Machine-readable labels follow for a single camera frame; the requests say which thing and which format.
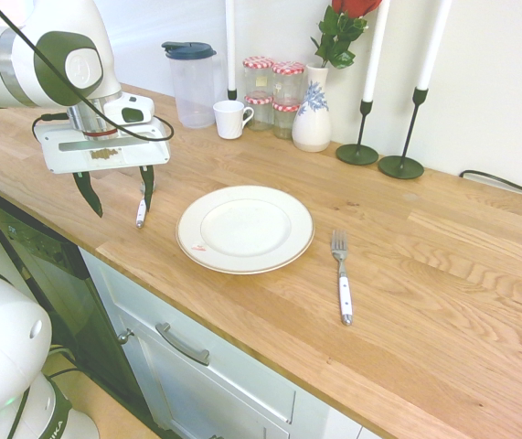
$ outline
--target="candlestick base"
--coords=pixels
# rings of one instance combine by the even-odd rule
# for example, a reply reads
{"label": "candlestick base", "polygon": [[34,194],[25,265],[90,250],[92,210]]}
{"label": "candlestick base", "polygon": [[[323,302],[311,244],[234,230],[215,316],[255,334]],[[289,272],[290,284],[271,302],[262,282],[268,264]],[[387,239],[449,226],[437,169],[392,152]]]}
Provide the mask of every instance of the candlestick base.
{"label": "candlestick base", "polygon": [[336,149],[336,157],[350,165],[370,165],[378,160],[378,153],[370,146],[348,144]]}
{"label": "candlestick base", "polygon": [[401,165],[402,157],[400,155],[389,155],[381,158],[378,162],[378,169],[386,176],[409,180],[423,175],[423,166],[413,160],[405,157]]}

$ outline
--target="dishwasher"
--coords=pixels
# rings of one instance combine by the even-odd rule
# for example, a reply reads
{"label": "dishwasher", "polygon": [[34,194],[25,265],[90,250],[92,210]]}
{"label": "dishwasher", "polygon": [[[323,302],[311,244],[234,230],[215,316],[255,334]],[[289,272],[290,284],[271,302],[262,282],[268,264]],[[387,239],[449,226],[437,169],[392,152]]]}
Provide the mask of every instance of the dishwasher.
{"label": "dishwasher", "polygon": [[77,366],[152,427],[143,394],[78,246],[1,197],[0,241],[48,312],[52,343],[69,349]]}

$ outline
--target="white mug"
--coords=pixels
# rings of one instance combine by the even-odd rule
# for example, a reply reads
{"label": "white mug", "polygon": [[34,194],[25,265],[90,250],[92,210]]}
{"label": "white mug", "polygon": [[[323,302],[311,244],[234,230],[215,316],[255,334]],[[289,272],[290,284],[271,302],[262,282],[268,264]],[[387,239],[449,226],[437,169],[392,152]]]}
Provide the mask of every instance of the white mug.
{"label": "white mug", "polygon": [[[242,120],[244,113],[250,111],[250,116]],[[242,135],[242,128],[252,116],[254,110],[245,107],[238,101],[220,101],[214,104],[214,114],[216,115],[216,127],[218,135],[223,139],[238,139]]]}

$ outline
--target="red checkered lid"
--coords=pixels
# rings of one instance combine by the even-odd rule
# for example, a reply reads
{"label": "red checkered lid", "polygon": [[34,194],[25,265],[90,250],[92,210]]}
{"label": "red checkered lid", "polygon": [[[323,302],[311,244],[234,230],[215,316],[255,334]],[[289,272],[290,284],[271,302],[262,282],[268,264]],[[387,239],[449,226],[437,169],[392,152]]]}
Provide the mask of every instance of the red checkered lid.
{"label": "red checkered lid", "polygon": [[249,69],[268,69],[274,62],[267,57],[248,57],[242,61],[242,64]]}
{"label": "red checkered lid", "polygon": [[297,61],[282,61],[277,62],[272,66],[272,71],[280,75],[298,75],[303,73],[305,66]]}
{"label": "red checkered lid", "polygon": [[244,100],[248,103],[252,103],[254,105],[263,105],[265,103],[271,103],[272,102],[272,96],[269,96],[267,98],[251,98],[250,96],[245,96]]}
{"label": "red checkered lid", "polygon": [[280,105],[279,103],[274,103],[272,108],[277,110],[278,112],[296,112],[299,110],[301,105]]}

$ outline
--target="drawer handle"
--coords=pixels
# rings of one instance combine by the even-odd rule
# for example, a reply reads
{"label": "drawer handle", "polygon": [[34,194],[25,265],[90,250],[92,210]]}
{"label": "drawer handle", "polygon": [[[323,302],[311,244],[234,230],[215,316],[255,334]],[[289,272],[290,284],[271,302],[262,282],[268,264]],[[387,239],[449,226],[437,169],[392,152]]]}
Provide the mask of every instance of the drawer handle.
{"label": "drawer handle", "polygon": [[209,350],[204,349],[201,352],[197,352],[195,349],[186,345],[183,341],[169,332],[171,325],[168,323],[157,323],[154,328],[159,334],[161,334],[161,337],[163,337],[167,343],[184,354],[186,357],[190,357],[194,361],[197,361],[199,364],[203,364],[204,366],[209,366]]}

